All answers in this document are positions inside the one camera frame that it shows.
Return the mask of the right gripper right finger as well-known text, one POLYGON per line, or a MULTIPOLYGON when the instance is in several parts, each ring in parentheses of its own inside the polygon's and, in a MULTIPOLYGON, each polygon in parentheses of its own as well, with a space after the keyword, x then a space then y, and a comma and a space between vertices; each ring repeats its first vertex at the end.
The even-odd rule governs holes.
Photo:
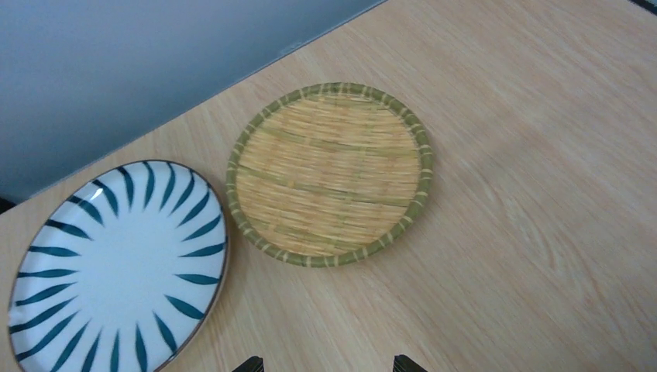
POLYGON ((425 368, 404 354, 396 355, 393 362, 393 372, 427 372, 425 368))

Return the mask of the woven bamboo plate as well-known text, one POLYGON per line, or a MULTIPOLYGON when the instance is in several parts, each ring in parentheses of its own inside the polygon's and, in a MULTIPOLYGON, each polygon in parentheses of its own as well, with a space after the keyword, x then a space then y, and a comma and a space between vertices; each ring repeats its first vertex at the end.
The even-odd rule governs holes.
POLYGON ((338 267, 392 244, 429 200, 434 153, 400 100, 351 82, 314 84, 246 125, 226 172, 245 238, 276 260, 338 267))

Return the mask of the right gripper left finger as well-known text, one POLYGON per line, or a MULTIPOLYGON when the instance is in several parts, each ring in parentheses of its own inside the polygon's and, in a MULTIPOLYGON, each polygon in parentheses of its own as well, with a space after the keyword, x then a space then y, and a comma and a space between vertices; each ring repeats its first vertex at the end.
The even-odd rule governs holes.
POLYGON ((252 356, 236 367, 232 372, 264 372, 263 358, 252 356))

